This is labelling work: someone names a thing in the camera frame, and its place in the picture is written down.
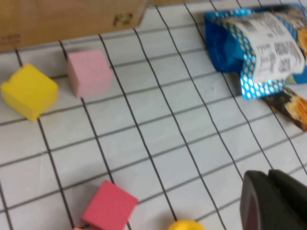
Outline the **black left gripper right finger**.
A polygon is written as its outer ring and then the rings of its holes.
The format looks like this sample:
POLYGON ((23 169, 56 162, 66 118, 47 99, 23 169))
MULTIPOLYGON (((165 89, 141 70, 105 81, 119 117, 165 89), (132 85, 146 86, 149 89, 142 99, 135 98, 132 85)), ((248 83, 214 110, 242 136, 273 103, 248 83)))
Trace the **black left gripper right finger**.
POLYGON ((269 170, 272 186, 269 198, 270 230, 307 228, 307 187, 280 170, 269 170))

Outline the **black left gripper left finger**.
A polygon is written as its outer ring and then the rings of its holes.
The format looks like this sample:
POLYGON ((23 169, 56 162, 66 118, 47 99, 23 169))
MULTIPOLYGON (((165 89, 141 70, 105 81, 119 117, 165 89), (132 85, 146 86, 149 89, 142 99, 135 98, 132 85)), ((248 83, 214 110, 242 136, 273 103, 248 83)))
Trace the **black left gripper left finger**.
POLYGON ((261 171, 244 174, 240 199, 244 230, 298 230, 300 218, 278 188, 261 171))

